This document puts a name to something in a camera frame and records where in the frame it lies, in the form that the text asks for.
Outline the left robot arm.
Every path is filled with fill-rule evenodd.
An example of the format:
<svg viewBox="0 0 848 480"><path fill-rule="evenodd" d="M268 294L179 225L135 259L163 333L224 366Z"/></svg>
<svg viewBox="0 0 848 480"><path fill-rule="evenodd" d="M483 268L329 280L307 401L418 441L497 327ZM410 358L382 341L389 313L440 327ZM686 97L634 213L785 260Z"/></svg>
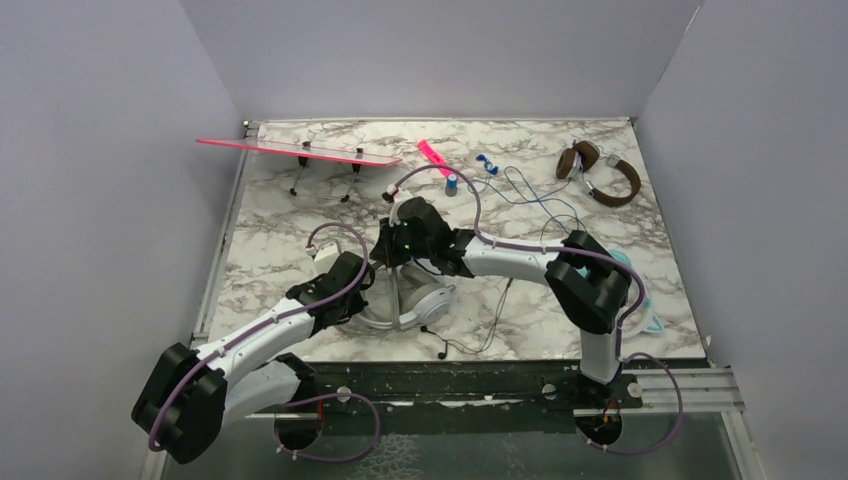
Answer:
<svg viewBox="0 0 848 480"><path fill-rule="evenodd" d="M366 305L360 291L372 277L367 260L344 252L327 272L291 287L236 332L196 348L180 342L166 348L131 410L149 449L186 464L223 428L253 413L281 403L294 411L309 406L311 370L286 350L360 313Z"/></svg>

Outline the white grey over-ear headphones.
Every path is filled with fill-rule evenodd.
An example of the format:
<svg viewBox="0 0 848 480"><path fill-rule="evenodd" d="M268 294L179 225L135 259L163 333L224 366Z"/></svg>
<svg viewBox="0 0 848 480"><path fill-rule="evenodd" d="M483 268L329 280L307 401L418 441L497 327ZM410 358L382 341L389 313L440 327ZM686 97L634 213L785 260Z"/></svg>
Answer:
<svg viewBox="0 0 848 480"><path fill-rule="evenodd" d="M397 279L389 274L388 288L393 295L392 308L398 315L391 318L380 315L366 306L362 312L354 315L337 329L345 334L368 334L378 331L405 331L420 327L425 330L449 311L455 286L447 285L415 263L404 264L399 275L413 290L403 293Z"/></svg>

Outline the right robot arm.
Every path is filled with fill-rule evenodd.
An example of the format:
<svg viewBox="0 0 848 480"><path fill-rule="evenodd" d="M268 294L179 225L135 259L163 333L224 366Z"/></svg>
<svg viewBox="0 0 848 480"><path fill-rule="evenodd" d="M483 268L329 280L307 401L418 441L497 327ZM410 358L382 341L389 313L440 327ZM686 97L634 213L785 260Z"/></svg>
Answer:
<svg viewBox="0 0 848 480"><path fill-rule="evenodd" d="M632 311L626 305L631 286L643 282L588 232L574 230L560 242L497 238L478 226L453 228L432 204L413 197L381 219L369 257L386 266L426 261L449 277L503 277L549 287L580 331L579 398L600 407L616 395L620 323Z"/></svg>

